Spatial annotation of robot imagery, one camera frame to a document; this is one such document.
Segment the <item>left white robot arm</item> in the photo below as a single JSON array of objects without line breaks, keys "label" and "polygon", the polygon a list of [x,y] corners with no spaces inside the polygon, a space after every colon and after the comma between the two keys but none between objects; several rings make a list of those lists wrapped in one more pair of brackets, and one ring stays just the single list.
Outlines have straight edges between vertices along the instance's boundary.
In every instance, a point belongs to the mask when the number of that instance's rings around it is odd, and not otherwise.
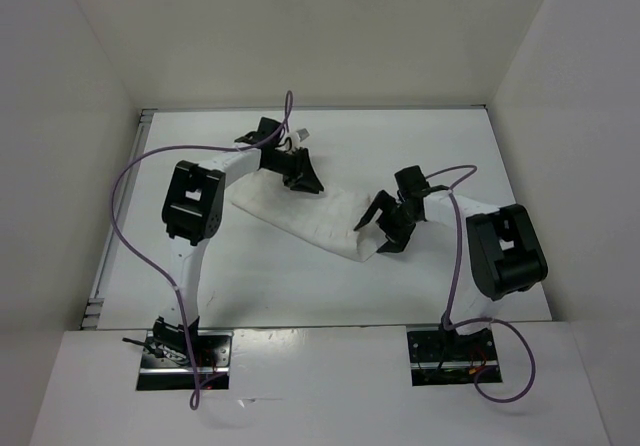
[{"label": "left white robot arm", "polygon": [[263,117],[258,128],[239,137],[229,151],[201,162],[182,160],[174,168],[161,219],[171,246],[169,276],[176,300],[159,314],[153,338],[176,365],[192,363],[199,353],[198,286],[204,253],[222,223],[226,188],[264,169],[280,175],[291,191],[324,191],[309,151],[293,135],[281,135],[280,126]]}]

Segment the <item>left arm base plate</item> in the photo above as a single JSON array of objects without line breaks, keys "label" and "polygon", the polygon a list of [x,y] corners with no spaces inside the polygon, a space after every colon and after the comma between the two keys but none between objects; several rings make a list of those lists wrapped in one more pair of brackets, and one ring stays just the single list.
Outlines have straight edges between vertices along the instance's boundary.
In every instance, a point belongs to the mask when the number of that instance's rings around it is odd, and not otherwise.
[{"label": "left arm base plate", "polygon": [[[204,390],[227,390],[233,332],[200,330],[195,348],[198,380]],[[192,391],[195,382],[186,355],[168,352],[155,344],[151,331],[146,332],[141,354],[137,391]]]}]

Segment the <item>white fabric skirt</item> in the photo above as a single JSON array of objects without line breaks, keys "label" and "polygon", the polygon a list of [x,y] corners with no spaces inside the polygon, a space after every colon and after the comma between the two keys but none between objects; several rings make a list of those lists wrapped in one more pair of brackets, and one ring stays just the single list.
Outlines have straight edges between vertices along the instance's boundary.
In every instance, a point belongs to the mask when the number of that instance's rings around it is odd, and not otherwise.
[{"label": "white fabric skirt", "polygon": [[226,194],[250,215],[352,261],[367,261],[386,242],[374,223],[355,229],[372,202],[364,192],[332,184],[317,195],[292,191],[275,173],[260,170],[235,182]]}]

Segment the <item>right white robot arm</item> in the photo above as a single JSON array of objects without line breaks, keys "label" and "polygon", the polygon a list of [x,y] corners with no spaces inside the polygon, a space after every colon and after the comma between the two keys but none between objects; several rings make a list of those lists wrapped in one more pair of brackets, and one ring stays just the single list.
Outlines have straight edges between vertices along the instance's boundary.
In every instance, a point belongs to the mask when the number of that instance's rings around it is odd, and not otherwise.
[{"label": "right white robot arm", "polygon": [[451,228],[455,258],[450,290],[441,317],[438,346],[450,359],[473,347],[473,334],[498,321],[501,301],[529,291],[548,275],[534,226],[521,204],[497,206],[459,195],[455,188],[477,171],[449,186],[432,185],[417,165],[395,173],[397,194],[379,191],[361,216],[356,231],[374,222],[384,234],[380,253],[405,250],[421,222]]}]

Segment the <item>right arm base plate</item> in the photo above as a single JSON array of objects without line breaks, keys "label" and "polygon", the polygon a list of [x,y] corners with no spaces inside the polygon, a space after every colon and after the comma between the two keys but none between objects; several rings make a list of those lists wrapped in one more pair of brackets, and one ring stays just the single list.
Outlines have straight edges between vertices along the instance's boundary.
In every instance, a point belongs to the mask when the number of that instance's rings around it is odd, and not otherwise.
[{"label": "right arm base plate", "polygon": [[413,386],[501,383],[497,350],[489,329],[460,336],[439,326],[406,331]]}]

